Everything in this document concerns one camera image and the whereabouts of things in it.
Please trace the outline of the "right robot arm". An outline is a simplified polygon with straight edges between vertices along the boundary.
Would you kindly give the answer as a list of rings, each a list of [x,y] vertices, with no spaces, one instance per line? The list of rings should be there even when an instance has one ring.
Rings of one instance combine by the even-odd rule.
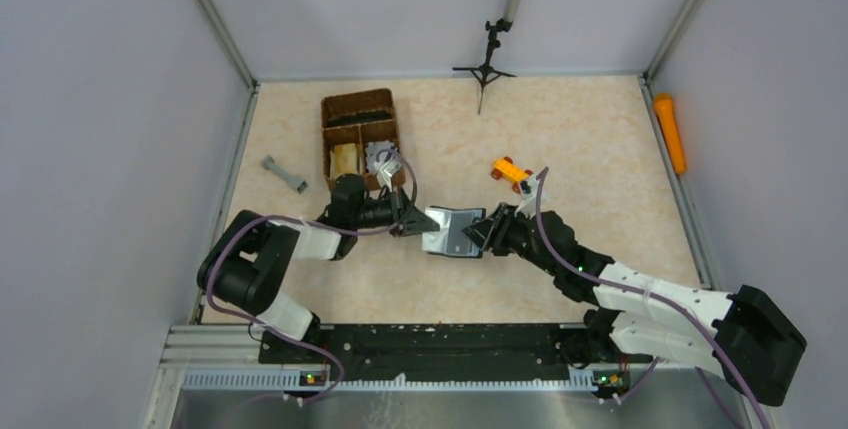
[[[760,404],[784,403],[807,341],[763,290],[729,293],[650,276],[581,245],[554,211],[528,217],[501,204],[463,233],[484,252],[541,269],[567,298],[594,305],[585,317],[594,358],[660,357],[720,376]]]

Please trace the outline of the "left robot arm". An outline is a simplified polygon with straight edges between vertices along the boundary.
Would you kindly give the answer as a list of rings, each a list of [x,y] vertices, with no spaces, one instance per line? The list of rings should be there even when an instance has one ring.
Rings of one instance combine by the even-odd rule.
[[[384,188],[374,198],[362,176],[345,174],[331,189],[323,213],[308,224],[240,211],[203,260],[196,282],[205,294],[277,329],[284,335],[283,350],[308,362],[321,346],[314,330],[319,317],[282,292],[291,261],[341,260],[360,232],[406,237],[439,229],[403,188]]]

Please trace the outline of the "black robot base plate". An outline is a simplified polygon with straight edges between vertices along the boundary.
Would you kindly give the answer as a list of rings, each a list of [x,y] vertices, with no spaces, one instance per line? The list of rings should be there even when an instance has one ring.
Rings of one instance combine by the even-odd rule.
[[[318,366],[345,382],[518,382],[564,380],[578,369],[648,363],[624,355],[582,324],[335,324],[312,330],[301,348],[260,339],[262,364]]]

